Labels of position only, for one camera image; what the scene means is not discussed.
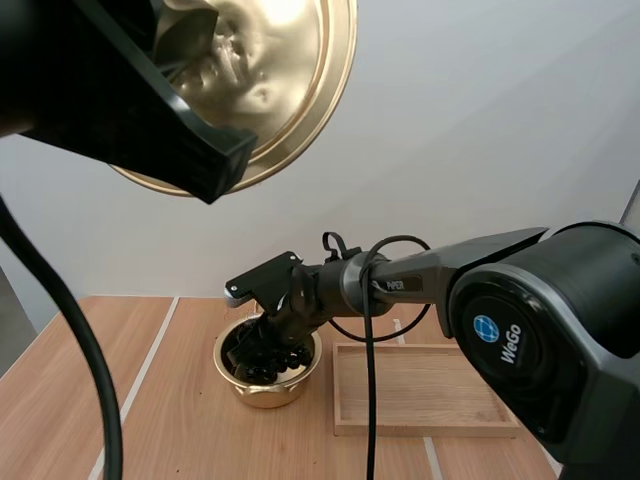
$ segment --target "white stripe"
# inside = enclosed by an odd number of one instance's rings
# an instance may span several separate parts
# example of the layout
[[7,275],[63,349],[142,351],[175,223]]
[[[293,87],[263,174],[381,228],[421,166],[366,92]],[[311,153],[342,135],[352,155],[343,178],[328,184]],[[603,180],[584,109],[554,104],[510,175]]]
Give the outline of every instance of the white stripe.
[[436,453],[436,446],[433,444],[431,437],[424,437],[424,448],[427,451],[427,459],[429,465],[431,465],[431,476],[433,480],[444,480],[442,475],[442,469],[440,468],[440,462],[438,461],[438,454]]
[[[400,330],[402,330],[402,324],[400,323],[400,320],[398,320],[397,318],[393,319],[393,326],[396,330],[396,332],[399,332]],[[400,344],[400,345],[404,345],[405,343],[407,343],[404,339],[404,335],[399,335],[396,337],[396,341]]]
[[[397,318],[393,319],[393,326],[396,332],[402,330],[402,324]],[[405,345],[407,343],[404,335],[400,335],[396,337],[396,339],[400,345]],[[438,454],[436,453],[436,446],[433,444],[433,439],[431,437],[423,437],[423,440],[424,448],[427,451],[427,460],[429,460],[429,466],[431,467],[431,477],[433,480],[444,480],[442,469],[440,468],[440,462],[438,461]]]
[[540,445],[540,448],[544,452],[544,456],[547,457],[547,461],[549,462],[549,465],[551,465],[551,469],[553,470],[553,473],[556,474],[556,478],[559,477],[560,476],[560,472],[562,472],[562,464],[556,462],[556,459],[553,458],[549,454],[549,452],[547,452],[547,449],[544,448],[542,445]]
[[[133,385],[131,386],[131,390],[129,390],[129,395],[127,395],[127,398],[122,404],[122,408],[120,409],[120,424],[124,424],[124,421],[126,420],[127,415],[129,414],[131,405],[133,405],[133,401],[136,399],[136,395],[140,390],[140,386],[144,381],[144,377],[147,374],[149,367],[151,366],[153,357],[155,357],[156,352],[158,351],[158,347],[160,347],[160,343],[162,343],[162,339],[164,338],[164,334],[167,331],[167,328],[169,327],[169,322],[171,322],[171,319],[173,318],[173,314],[176,311],[176,307],[178,306],[179,300],[180,300],[180,297],[174,297],[173,302],[171,302],[171,306],[167,311],[167,315],[164,317],[164,321],[162,322],[162,325],[160,325],[160,330],[158,330],[158,334],[156,335],[155,340],[151,344],[151,348],[147,353],[147,357],[144,359],[144,362],[140,367],[138,376],[133,382]],[[89,474],[88,480],[98,480],[98,478],[100,477],[100,473],[102,473],[103,466],[104,466],[104,447],[102,447],[102,450],[100,451],[100,455],[98,455],[96,463],[93,466],[91,473]]]

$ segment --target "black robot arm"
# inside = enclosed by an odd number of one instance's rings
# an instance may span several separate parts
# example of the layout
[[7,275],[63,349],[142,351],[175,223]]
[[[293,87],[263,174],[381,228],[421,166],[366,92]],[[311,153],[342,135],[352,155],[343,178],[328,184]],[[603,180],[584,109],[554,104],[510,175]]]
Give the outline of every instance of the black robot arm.
[[[265,314],[232,352],[255,362],[333,317],[362,316],[366,252],[305,266],[287,252],[226,285]],[[370,309],[435,304],[484,380],[545,448],[564,480],[640,472],[640,238],[590,222],[482,237],[398,260],[375,257]]]

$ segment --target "brass bowl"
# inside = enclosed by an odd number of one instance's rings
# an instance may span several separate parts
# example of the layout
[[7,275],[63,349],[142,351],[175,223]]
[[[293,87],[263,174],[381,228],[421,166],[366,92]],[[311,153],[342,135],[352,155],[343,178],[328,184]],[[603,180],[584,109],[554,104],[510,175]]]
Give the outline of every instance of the brass bowl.
[[[247,170],[229,193],[291,164],[322,131],[346,86],[356,47],[356,0],[165,2],[175,10],[206,5],[219,12],[210,53],[170,81],[211,125],[258,135]],[[166,182],[114,168],[142,186],[189,196]]]
[[320,335],[314,332],[308,339],[307,347],[313,354],[313,360],[308,367],[301,366],[296,370],[287,370],[284,374],[278,374],[278,380],[271,385],[252,385],[234,377],[229,371],[231,366],[224,352],[225,340],[231,332],[240,324],[258,318],[260,315],[251,315],[232,323],[218,336],[213,349],[213,363],[220,375],[229,382],[234,395],[244,404],[257,408],[282,407],[293,402],[306,388],[309,376],[318,366],[322,356],[322,341]]

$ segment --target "robotic arm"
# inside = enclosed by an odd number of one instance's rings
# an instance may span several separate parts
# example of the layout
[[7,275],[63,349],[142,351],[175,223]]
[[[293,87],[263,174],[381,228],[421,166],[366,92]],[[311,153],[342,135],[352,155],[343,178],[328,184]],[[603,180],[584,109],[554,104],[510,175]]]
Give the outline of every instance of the robotic arm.
[[[284,253],[226,285],[265,314],[229,352],[265,365],[333,317],[360,317],[366,252],[324,265]],[[566,467],[564,480],[637,478],[640,237],[589,222],[476,238],[370,266],[370,311],[435,304],[440,326]]]
[[[162,3],[0,2],[0,63],[11,72],[0,80],[0,137],[20,133],[163,180],[207,203],[229,191],[256,136],[212,128],[171,88],[164,66],[152,62]],[[217,13],[194,15],[187,20],[204,16],[203,32],[212,34]],[[176,30],[188,41],[160,62],[167,68],[175,68],[175,58],[199,55],[202,39],[185,35],[194,31],[190,25]],[[0,216],[0,236],[56,300],[89,361],[105,423],[105,478],[120,478],[118,404],[99,346],[1,197]],[[395,303],[436,305],[444,335],[456,338],[486,382],[567,466],[563,479],[637,478],[637,235],[583,223],[553,235],[536,228],[399,260],[365,260],[367,252],[341,248],[323,265],[306,266],[287,252],[228,282],[230,305],[253,298],[265,310],[230,361],[264,364],[333,317],[362,316],[362,278],[369,278],[364,291],[374,316]]]

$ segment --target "white wall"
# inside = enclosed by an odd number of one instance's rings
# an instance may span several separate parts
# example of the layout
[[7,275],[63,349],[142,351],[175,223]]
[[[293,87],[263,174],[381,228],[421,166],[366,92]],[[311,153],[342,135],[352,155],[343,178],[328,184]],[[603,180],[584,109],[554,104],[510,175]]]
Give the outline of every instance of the white wall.
[[[640,178],[640,1],[360,1],[354,71],[298,161],[213,206],[147,191],[24,138],[0,191],[72,289],[217,296],[333,229],[433,245],[582,218],[618,220]],[[41,328],[54,309],[4,249]]]

